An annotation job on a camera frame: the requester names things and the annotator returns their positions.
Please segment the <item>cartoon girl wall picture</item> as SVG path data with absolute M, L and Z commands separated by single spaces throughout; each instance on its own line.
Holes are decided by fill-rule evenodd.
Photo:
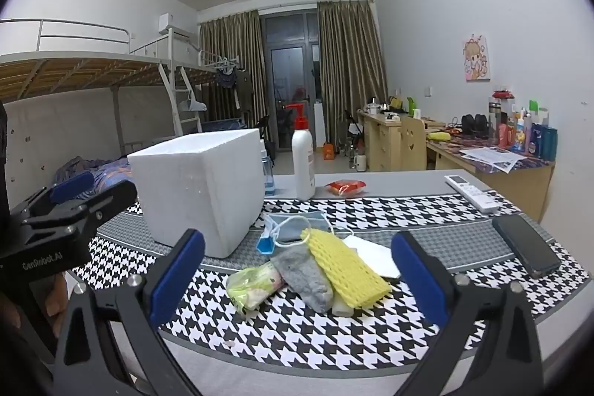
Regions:
M 463 45 L 465 79 L 470 81 L 489 81 L 490 63 L 486 38 L 483 35 L 471 35 Z

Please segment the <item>white tissue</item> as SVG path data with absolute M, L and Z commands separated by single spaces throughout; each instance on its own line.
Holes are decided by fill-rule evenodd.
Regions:
M 343 242 L 353 249 L 362 261 L 379 276 L 390 279 L 400 277 L 400 270 L 396 267 L 392 253 L 387 247 L 355 235 L 348 235 L 343 239 Z

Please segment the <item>metal bunk bed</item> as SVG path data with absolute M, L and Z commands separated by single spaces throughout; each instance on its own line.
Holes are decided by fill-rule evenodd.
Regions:
M 1 23 L 1 101 L 9 139 L 58 136 L 82 150 L 82 133 L 98 128 L 91 150 L 124 156 L 199 132 L 208 107 L 198 90 L 215 79 L 193 36 L 172 31 L 132 47 L 120 27 L 58 19 Z

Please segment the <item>green tissue pack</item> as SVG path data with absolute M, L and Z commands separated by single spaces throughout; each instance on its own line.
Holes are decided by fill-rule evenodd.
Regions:
M 263 301 L 284 285 L 280 272 L 268 261 L 231 274 L 226 280 L 225 290 L 236 311 L 246 315 L 256 311 Z

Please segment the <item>blue face mask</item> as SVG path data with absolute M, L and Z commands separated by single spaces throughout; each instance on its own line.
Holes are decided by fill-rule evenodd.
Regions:
M 321 211 L 267 214 L 256 248 L 262 255 L 272 255 L 276 248 L 305 243 L 313 229 L 334 233 L 328 218 Z

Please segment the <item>white foam bar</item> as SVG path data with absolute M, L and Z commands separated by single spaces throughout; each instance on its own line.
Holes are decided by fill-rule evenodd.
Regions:
M 337 294 L 333 299 L 331 312 L 337 318 L 351 318 L 355 310 Z

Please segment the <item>left brown curtain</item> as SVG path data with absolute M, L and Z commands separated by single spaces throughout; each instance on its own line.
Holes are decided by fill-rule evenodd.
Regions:
M 232 14 L 199 26 L 202 62 L 215 79 L 202 86 L 210 122 L 238 118 L 253 128 L 268 115 L 267 72 L 260 15 Z

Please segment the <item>yellow foam net sleeve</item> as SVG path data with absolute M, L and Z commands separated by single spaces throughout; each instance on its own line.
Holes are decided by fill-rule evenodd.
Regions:
M 391 285 L 336 235 L 306 228 L 301 239 L 348 307 L 370 307 L 391 292 Z

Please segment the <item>toiletry bottles group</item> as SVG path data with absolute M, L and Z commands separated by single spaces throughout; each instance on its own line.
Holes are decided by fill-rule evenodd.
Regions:
M 559 142 L 558 130 L 549 122 L 549 113 L 536 101 L 528 108 L 518 108 L 508 89 L 494 91 L 488 103 L 487 133 L 489 139 L 504 149 L 555 162 Z

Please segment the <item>blue plaid blanket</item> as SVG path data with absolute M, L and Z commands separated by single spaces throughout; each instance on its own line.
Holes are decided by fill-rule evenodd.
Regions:
M 132 168 L 126 157 L 109 161 L 87 160 L 76 156 L 55 171 L 52 183 L 59 184 L 86 172 L 94 177 L 94 187 L 92 187 L 94 193 L 99 193 L 122 181 L 133 181 Z

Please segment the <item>grey sock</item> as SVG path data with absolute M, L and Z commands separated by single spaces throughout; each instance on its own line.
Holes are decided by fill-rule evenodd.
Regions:
M 308 308 L 317 314 L 331 309 L 334 298 L 332 285 L 305 244 L 277 248 L 271 256 L 271 263 Z

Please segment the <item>white styrofoam box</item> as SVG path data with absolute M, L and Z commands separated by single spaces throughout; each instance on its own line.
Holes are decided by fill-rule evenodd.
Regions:
M 173 246 L 188 229 L 205 255 L 230 256 L 258 219 L 265 198 L 256 129 L 185 135 L 128 156 L 153 239 Z

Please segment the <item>white air conditioner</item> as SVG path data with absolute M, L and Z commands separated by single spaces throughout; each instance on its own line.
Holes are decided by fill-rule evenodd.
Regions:
M 162 35 L 165 35 L 169 34 L 170 31 L 178 36 L 183 36 L 186 38 L 191 38 L 193 36 L 190 31 L 183 29 L 178 25 L 172 14 L 161 14 L 158 19 L 158 32 Z

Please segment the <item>glass balcony door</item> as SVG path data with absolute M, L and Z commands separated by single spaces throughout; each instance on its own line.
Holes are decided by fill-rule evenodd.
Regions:
M 318 12 L 273 12 L 260 18 L 267 68 L 270 127 L 276 147 L 288 151 L 298 112 L 308 119 L 313 146 L 324 143 Z M 300 111 L 292 105 L 301 105 Z

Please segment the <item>right brown curtain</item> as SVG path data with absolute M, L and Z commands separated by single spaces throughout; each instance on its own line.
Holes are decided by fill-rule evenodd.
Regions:
M 317 12 L 325 136 L 337 148 L 346 139 L 347 112 L 388 99 L 386 67 L 371 3 L 324 1 Z

